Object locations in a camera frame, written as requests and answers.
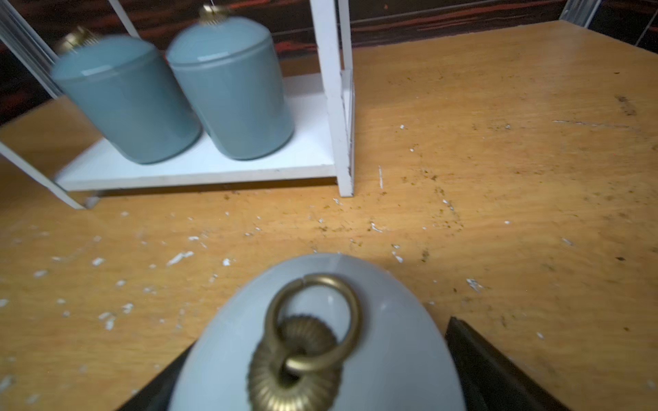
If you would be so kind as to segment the white tea canister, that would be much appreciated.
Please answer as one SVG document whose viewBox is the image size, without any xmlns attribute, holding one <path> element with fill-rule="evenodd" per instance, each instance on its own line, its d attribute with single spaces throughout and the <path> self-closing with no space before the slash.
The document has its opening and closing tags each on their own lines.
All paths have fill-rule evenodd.
<svg viewBox="0 0 658 411">
<path fill-rule="evenodd" d="M 172 410 L 463 410 L 444 338 L 389 272 L 343 254 L 276 265 L 195 343 Z"/>
</svg>

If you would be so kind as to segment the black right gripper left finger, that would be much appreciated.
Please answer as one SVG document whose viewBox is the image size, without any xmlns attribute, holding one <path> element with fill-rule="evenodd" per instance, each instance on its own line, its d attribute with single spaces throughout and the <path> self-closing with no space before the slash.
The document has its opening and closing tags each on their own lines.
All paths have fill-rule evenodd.
<svg viewBox="0 0 658 411">
<path fill-rule="evenodd" d="M 164 411 L 168 409 L 176 381 L 194 345 L 183 351 L 171 364 L 123 404 L 118 411 Z"/>
</svg>

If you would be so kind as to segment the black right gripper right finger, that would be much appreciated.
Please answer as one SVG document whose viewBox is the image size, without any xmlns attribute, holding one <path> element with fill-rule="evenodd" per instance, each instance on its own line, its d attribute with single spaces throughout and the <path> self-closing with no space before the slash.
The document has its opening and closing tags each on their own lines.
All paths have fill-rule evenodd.
<svg viewBox="0 0 658 411">
<path fill-rule="evenodd" d="M 464 320 L 450 318 L 445 338 L 467 409 L 568 411 Z"/>
</svg>

